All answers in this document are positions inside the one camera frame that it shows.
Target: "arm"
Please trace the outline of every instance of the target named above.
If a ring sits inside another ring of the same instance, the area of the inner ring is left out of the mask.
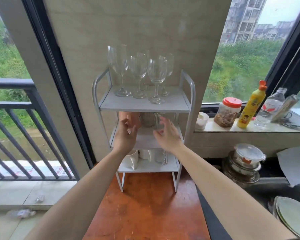
[[[136,143],[137,129],[129,134],[126,121],[120,121],[112,152],[44,214],[25,240],[83,238],[121,161]]]
[[[170,120],[161,117],[161,124],[164,130],[154,131],[160,146],[184,165],[233,240],[296,238],[240,186],[188,149]]]

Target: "top shelf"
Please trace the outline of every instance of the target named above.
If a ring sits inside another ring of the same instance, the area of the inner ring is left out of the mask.
[[[100,105],[100,110],[115,110],[126,112],[166,112],[166,113],[189,113],[189,101],[180,87],[165,87],[170,95],[164,97],[163,104],[151,104],[148,101],[149,96],[155,94],[155,87],[149,86],[148,91],[145,93],[148,97],[143,99],[136,99],[131,96],[118,97],[115,95],[119,86],[112,86],[108,94],[105,96],[104,101]],[[134,92],[137,86],[126,86],[126,89]]]

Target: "three-tier shelf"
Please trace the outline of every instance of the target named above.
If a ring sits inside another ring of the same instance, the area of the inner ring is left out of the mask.
[[[100,80],[106,76],[108,80],[109,87],[107,91],[105,92],[104,96],[100,99],[100,101],[97,100],[97,86]],[[191,88],[191,100],[189,101],[186,94],[183,90],[183,84],[184,81],[186,81]],[[102,131],[105,137],[105,140],[107,141],[107,146],[109,151],[113,149],[113,139],[116,134],[116,130],[118,128],[118,112],[119,111],[125,111],[125,112],[159,112],[159,113],[174,113],[174,125],[179,131],[180,137],[183,141],[183,143],[187,143],[189,140],[190,135],[190,124],[192,120],[192,115],[194,112],[195,107],[195,99],[196,99],[196,90],[195,90],[195,84],[193,80],[190,78],[190,76],[182,69],[181,70],[181,76],[180,76],[180,84],[179,86],[171,86],[166,87],[167,91],[170,92],[170,95],[167,97],[164,97],[165,102],[163,104],[151,104],[148,101],[148,98],[143,99],[136,99],[131,96],[128,97],[118,97],[115,95],[115,91],[119,89],[119,86],[112,86],[111,77],[110,77],[110,71],[109,68],[107,68],[100,76],[98,76],[92,86],[92,97],[93,97],[93,103],[96,108],[96,113],[98,115],[99,121],[102,124]],[[131,91],[135,90],[136,86],[131,87]],[[150,86],[147,93],[154,94],[154,87]],[[112,110],[117,112],[116,122],[111,134],[111,137],[108,138],[106,129],[104,126],[104,122],[102,119],[101,111],[105,110]],[[188,113],[188,120],[186,123],[186,129],[184,133],[184,137],[181,134],[180,126],[178,123],[178,118],[180,113]],[[138,130],[138,134],[136,136],[136,145],[134,146],[135,150],[140,149],[159,149],[161,148],[156,141],[155,137],[153,136],[153,129],[152,128],[144,128],[141,127]],[[179,179],[180,179],[180,173],[182,169],[182,164],[178,161],[178,159],[172,155],[171,153],[168,154],[168,164],[161,165],[159,163],[155,162],[149,162],[147,159],[139,159],[138,166],[136,170],[133,170],[131,167],[125,167],[124,165],[120,164],[117,172],[116,177],[119,183],[119,187],[121,192],[124,191],[124,176],[126,173],[163,173],[163,172],[169,172],[172,173],[173,183],[175,192],[178,189]],[[118,173],[123,173],[122,181],[119,178]]]

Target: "sky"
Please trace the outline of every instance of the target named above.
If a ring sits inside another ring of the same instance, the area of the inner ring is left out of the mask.
[[[294,21],[300,12],[300,0],[267,0],[258,24],[273,24],[278,21]]]

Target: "orange bottle cap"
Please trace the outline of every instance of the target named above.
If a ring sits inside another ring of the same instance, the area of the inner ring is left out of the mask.
[[[261,91],[265,91],[267,89],[266,83],[267,83],[266,81],[260,80],[258,89],[261,90]]]
[[[242,101],[235,97],[225,97],[222,103],[230,108],[240,108],[242,105]]]

